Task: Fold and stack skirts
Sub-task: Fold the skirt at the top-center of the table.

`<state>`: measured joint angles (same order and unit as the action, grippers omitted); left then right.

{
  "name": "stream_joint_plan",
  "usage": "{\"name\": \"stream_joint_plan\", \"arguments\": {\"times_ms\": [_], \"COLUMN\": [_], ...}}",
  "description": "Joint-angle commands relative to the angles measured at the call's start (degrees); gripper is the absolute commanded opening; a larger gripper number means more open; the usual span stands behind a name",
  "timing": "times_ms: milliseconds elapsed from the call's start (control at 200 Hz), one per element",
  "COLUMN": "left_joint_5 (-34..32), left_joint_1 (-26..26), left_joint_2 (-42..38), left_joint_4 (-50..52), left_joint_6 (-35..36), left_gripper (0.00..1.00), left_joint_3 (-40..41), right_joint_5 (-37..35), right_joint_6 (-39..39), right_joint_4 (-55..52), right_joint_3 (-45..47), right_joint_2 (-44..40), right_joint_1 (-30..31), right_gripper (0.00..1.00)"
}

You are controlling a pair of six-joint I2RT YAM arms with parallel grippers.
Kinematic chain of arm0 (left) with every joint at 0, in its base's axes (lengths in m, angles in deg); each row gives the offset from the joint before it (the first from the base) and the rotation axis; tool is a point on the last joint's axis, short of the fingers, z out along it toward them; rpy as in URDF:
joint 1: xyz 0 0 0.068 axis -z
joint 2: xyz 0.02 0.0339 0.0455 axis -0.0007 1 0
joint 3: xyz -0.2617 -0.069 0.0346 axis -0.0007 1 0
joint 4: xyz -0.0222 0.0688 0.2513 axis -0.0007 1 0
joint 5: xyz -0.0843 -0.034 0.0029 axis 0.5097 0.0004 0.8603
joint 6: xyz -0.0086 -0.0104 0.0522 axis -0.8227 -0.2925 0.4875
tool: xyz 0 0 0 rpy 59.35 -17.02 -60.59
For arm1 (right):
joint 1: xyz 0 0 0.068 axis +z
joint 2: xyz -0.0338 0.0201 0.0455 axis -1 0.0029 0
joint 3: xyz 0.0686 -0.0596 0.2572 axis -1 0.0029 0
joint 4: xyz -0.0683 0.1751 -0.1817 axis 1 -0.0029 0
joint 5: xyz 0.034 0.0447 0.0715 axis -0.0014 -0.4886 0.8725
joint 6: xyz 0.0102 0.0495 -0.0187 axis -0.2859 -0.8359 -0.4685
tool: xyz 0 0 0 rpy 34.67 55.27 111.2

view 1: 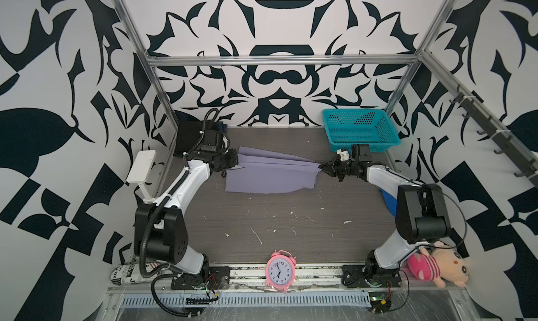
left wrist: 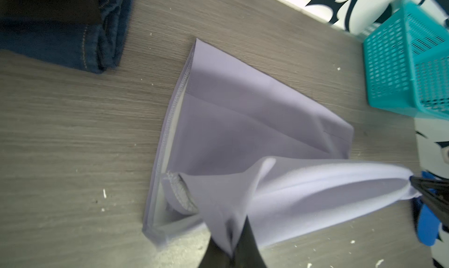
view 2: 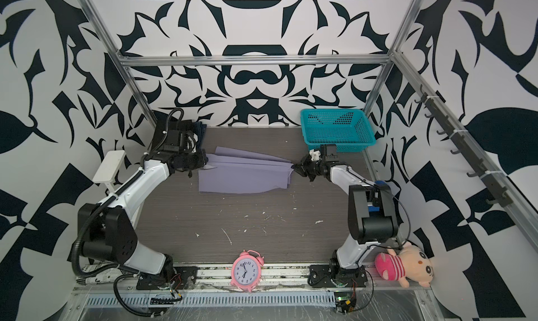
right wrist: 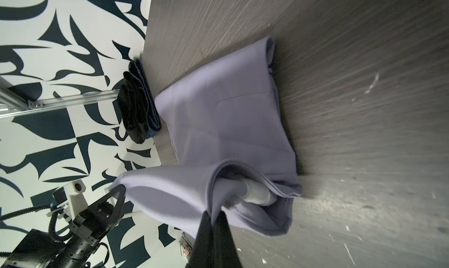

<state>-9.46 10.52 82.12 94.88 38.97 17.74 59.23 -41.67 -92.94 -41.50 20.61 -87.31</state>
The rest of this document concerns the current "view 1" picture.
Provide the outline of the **lavender garment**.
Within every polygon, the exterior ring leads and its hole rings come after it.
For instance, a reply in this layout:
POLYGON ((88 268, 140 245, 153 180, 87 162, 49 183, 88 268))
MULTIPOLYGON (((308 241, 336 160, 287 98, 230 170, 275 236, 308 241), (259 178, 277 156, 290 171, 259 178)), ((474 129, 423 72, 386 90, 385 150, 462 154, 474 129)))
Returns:
POLYGON ((238 165, 227 172, 226 191, 281 194, 314 189, 319 164, 290 154, 240 147, 238 165))

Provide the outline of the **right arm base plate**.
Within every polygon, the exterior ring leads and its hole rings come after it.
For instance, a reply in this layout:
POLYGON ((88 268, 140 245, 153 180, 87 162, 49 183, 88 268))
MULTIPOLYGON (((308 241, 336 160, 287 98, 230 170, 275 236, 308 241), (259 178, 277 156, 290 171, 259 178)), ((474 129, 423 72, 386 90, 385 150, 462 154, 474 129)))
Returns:
POLYGON ((388 284, 399 287, 402 282, 396 269, 366 269, 363 264, 346 264, 341 269, 341 283, 349 288, 381 288, 388 284))

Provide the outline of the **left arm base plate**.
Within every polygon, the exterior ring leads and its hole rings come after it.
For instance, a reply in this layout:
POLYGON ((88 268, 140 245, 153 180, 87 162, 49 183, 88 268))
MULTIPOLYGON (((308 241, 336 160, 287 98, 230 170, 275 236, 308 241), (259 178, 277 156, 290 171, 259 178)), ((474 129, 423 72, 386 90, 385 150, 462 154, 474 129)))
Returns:
POLYGON ((172 279, 171 290, 219 290, 229 284, 230 266, 210 266, 200 275, 182 274, 172 279))

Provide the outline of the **dark blue denim skirt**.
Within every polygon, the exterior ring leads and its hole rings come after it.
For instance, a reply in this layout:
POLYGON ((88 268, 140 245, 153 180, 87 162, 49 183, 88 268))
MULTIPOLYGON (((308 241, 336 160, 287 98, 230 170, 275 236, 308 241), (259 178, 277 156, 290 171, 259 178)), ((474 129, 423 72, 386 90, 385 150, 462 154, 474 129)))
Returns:
POLYGON ((227 137, 228 126, 225 123, 219 121, 214 125, 214 127, 223 135, 223 137, 227 137))

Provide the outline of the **black garment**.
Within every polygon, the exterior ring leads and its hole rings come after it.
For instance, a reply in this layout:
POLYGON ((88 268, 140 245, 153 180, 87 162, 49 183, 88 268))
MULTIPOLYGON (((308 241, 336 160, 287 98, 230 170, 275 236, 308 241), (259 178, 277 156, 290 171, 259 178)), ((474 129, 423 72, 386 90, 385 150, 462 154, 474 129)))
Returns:
POLYGON ((200 139, 202 129, 201 121, 180 121, 173 156, 181 158, 184 153, 192 153, 200 139))

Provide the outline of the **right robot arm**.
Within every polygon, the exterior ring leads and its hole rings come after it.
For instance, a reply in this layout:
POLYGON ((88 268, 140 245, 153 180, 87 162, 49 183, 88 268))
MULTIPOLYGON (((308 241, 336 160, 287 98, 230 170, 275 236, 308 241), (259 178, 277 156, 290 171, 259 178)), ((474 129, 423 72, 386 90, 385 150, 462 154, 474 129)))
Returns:
POLYGON ((396 198, 395 232, 369 252, 361 269, 343 269, 342 283, 347 287, 398 283, 402 263, 419 248, 447 237, 451 230, 441 188, 420 184, 375 162, 367 144, 338 150, 319 169, 340 182, 347 176, 360 178, 396 198))

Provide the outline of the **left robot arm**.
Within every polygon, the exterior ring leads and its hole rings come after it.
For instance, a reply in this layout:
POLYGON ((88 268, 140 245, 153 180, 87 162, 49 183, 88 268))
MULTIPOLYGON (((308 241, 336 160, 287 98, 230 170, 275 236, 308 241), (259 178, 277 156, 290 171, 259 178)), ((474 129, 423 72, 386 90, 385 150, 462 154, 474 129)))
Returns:
POLYGON ((221 130, 201 130, 193 148, 182 154, 184 168, 167 190, 135 213, 134 254, 143 278, 164 271, 192 277, 200 284, 210 276, 206 255, 189 244, 185 213, 200 187, 215 172, 238 165, 236 149, 221 130))

